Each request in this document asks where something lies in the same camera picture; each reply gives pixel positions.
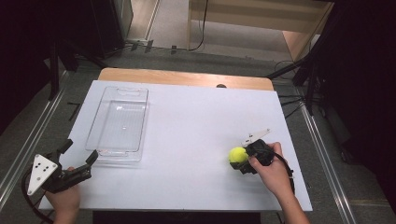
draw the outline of clear plastic container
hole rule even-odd
[[[147,89],[106,87],[87,140],[98,161],[140,161],[148,107]]]

